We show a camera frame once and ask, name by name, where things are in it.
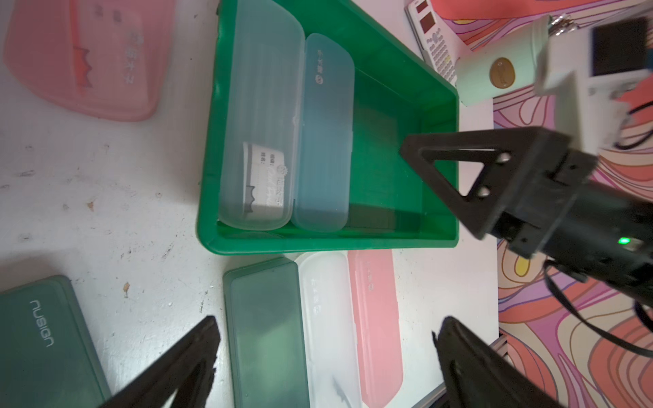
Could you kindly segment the light blue pencil case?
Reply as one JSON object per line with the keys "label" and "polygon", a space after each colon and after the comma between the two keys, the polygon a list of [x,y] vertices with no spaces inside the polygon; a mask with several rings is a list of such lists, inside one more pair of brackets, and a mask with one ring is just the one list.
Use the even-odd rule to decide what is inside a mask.
{"label": "light blue pencil case", "polygon": [[355,65],[332,39],[306,40],[304,99],[292,223],[332,233],[349,217]]}

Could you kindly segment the clear frosted pencil case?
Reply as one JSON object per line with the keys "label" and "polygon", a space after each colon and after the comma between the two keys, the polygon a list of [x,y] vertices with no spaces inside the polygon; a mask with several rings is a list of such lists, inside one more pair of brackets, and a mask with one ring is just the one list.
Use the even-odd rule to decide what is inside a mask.
{"label": "clear frosted pencil case", "polygon": [[292,212],[305,34],[274,1],[239,1],[220,177],[219,219],[272,231]]}

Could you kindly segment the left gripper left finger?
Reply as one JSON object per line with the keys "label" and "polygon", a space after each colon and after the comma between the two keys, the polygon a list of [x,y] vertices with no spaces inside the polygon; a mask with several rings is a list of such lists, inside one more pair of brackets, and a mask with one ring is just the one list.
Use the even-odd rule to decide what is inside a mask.
{"label": "left gripper left finger", "polygon": [[215,378],[221,336],[206,316],[139,377],[112,396],[105,407],[204,407]]}

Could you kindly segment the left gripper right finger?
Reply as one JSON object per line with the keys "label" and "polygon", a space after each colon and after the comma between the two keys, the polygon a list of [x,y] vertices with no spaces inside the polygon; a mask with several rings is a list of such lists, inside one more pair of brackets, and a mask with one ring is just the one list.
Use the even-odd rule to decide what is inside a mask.
{"label": "left gripper right finger", "polygon": [[456,318],[447,316],[432,338],[449,407],[559,406]]}

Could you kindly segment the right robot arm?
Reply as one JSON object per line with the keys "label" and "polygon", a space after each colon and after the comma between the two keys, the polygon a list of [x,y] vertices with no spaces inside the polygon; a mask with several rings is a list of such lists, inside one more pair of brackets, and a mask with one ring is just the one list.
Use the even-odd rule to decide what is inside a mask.
{"label": "right robot arm", "polygon": [[544,127],[414,134],[400,153],[475,238],[604,282],[651,327],[652,205],[593,182],[597,157],[569,136]]}

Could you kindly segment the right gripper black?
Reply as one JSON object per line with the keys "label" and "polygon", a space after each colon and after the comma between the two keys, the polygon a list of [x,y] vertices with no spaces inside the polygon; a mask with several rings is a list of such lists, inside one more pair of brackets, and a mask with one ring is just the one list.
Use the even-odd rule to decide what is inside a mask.
{"label": "right gripper black", "polygon": [[525,258],[543,249],[598,161],[544,127],[413,134],[400,154],[469,234],[503,238]]}

